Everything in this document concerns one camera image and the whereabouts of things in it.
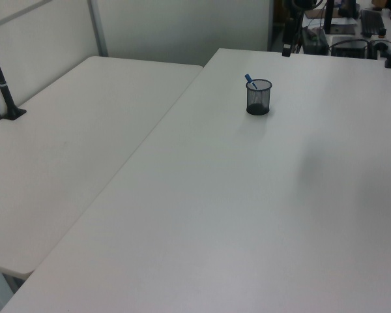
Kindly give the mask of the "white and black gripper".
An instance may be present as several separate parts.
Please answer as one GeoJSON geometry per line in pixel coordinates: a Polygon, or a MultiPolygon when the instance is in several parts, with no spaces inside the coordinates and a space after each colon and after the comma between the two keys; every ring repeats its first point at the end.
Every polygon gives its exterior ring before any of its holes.
{"type": "MultiPolygon", "coordinates": [[[[304,13],[305,11],[313,9],[313,1],[312,0],[292,0],[291,8],[295,12],[295,14],[304,13]]],[[[302,14],[299,21],[299,52],[304,52],[304,15],[302,14]]],[[[293,37],[295,35],[295,20],[289,18],[283,30],[283,50],[282,55],[284,57],[290,57],[291,55],[291,47],[293,44],[293,37]]]]}

